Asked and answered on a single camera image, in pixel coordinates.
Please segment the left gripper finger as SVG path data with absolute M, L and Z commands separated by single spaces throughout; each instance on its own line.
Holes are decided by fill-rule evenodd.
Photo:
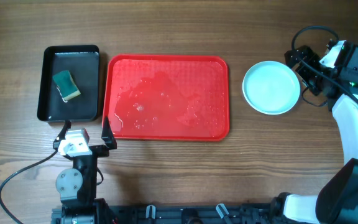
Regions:
M 58 149 L 60 143 L 63 140 L 65 140 L 66 133 L 70 128 L 71 128 L 71 121 L 65 120 L 65 124 L 63 125 L 62 130 L 59 132 L 59 134 L 57 135 L 57 137 L 55 138 L 55 140 L 53 142 L 54 149 Z
M 117 142 L 112 133 L 109 118 L 107 116 L 104 117 L 101 139 L 109 150 L 117 149 Z

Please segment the green yellow sponge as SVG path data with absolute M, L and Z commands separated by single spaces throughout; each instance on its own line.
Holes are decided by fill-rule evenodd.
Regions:
M 52 79 L 65 103 L 81 95 L 80 90 L 68 70 L 56 73 Z

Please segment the light blue plate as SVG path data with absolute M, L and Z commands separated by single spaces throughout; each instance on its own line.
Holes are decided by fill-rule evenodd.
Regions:
M 292 69 L 276 61 L 259 62 L 246 72 L 242 93 L 256 111 L 278 115 L 290 111 L 300 97 L 300 82 Z

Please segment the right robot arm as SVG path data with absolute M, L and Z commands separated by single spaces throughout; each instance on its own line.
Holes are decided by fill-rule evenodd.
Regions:
M 322 93 L 337 122 L 344 167 L 317 196 L 281 193 L 268 210 L 269 223 L 358 223 L 358 45 L 330 41 L 323 58 L 307 45 L 285 53 L 307 89 Z

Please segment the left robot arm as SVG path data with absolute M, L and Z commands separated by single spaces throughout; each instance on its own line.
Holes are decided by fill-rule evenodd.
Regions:
M 104 144 L 90 146 L 86 129 L 72 130 L 71 122 L 65 121 L 53 142 L 53 148 L 72 161 L 73 167 L 61 171 L 57 176 L 55 186 L 60 194 L 62 207 L 52 210 L 52 223 L 118 222 L 105 199 L 96 197 L 97 186 L 101 184 L 97 181 L 97 176 L 102 176 L 98 168 L 98 158 L 108 157 L 110 150 L 117 148 L 108 118 L 103 119 L 101 139 Z

